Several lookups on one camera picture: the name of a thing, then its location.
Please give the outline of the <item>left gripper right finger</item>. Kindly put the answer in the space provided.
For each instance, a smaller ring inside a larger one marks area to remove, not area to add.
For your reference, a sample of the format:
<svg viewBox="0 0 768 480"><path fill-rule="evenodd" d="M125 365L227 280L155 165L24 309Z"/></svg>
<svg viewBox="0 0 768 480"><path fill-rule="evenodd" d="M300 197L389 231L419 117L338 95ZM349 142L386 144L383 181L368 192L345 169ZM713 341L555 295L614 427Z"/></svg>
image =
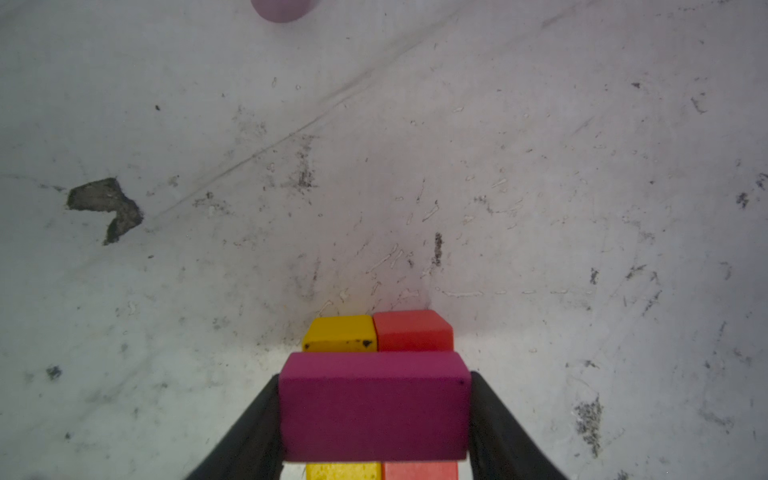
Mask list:
<svg viewBox="0 0 768 480"><path fill-rule="evenodd" d="M469 455L475 480L566 480L478 372L471 372Z"/></svg>

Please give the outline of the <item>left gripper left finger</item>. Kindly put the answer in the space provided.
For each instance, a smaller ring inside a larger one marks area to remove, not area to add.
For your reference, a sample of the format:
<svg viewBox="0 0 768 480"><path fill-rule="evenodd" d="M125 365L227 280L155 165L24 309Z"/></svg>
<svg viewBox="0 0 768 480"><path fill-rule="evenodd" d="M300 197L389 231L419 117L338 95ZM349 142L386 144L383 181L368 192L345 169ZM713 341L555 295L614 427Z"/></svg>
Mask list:
<svg viewBox="0 0 768 480"><path fill-rule="evenodd" d="M188 480L276 480L285 450L280 433L278 375L274 375Z"/></svg>

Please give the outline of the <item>magenta wood block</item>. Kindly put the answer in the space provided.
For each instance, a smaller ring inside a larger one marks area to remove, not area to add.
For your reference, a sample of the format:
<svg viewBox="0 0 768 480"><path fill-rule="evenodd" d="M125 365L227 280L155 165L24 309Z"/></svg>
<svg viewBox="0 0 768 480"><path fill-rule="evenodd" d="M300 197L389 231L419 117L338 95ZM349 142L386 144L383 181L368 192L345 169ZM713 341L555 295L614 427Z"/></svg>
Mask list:
<svg viewBox="0 0 768 480"><path fill-rule="evenodd" d="M467 455L471 375L456 352L293 353L278 391L289 462Z"/></svg>

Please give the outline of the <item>yellow arch wood block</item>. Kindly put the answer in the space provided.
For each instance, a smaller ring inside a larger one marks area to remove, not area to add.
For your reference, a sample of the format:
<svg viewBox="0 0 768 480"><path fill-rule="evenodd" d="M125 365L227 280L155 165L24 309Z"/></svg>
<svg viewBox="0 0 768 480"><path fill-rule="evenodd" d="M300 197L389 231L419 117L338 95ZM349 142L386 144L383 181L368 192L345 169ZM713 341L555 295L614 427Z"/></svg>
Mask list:
<svg viewBox="0 0 768 480"><path fill-rule="evenodd" d="M302 340L304 352L376 352L377 335L368 315L319 317L313 320ZM380 463L311 463L305 468L309 480L381 479Z"/></svg>

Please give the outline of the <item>red arch wood block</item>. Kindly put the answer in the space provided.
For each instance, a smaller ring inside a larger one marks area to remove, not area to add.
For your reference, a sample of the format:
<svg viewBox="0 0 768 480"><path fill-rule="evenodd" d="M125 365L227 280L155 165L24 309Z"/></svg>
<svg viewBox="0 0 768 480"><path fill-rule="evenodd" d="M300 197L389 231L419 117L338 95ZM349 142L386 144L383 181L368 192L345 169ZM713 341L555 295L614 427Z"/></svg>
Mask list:
<svg viewBox="0 0 768 480"><path fill-rule="evenodd" d="M454 330L432 310L380 312L373 315L379 352L435 352L454 350ZM382 478L456 480L456 462L381 464Z"/></svg>

